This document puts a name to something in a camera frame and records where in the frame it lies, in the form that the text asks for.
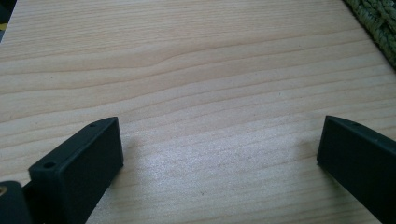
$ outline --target light wood surface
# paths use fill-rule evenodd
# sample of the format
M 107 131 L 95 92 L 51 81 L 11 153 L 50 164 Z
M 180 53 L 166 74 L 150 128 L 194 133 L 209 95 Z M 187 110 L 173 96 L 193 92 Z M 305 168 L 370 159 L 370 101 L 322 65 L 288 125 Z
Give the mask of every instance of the light wood surface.
M 19 0 L 0 44 L 0 181 L 120 119 L 88 223 L 378 223 L 316 165 L 326 115 L 396 139 L 395 72 L 342 1 Z

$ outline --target green fabric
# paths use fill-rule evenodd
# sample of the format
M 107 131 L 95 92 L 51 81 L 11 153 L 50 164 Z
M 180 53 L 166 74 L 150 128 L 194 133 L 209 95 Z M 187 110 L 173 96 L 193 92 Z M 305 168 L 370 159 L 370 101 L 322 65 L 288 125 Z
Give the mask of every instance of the green fabric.
M 396 69 L 396 3 L 392 0 L 345 0 Z

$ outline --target wood grain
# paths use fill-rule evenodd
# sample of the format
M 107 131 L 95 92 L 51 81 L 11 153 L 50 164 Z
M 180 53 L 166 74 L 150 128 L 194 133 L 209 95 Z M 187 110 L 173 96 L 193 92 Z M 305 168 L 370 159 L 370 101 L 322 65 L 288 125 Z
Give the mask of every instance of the wood grain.
M 88 223 L 378 223 L 316 166 L 328 114 L 396 139 L 395 72 L 342 1 L 20 0 L 0 44 L 0 180 L 120 118 Z

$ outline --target green knitted cloth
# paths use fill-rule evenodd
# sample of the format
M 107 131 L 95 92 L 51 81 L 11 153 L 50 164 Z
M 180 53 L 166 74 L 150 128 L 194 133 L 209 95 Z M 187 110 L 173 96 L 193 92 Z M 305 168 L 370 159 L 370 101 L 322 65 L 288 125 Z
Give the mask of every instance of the green knitted cloth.
M 396 2 L 345 0 L 396 69 Z

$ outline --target wooden table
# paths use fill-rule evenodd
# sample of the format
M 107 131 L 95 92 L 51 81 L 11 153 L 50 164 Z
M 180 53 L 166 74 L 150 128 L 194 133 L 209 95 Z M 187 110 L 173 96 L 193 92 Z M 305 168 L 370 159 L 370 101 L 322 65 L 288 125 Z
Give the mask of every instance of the wooden table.
M 0 180 L 120 118 L 88 223 L 377 223 L 316 165 L 325 115 L 396 138 L 395 72 L 342 1 L 20 0 L 0 44 Z

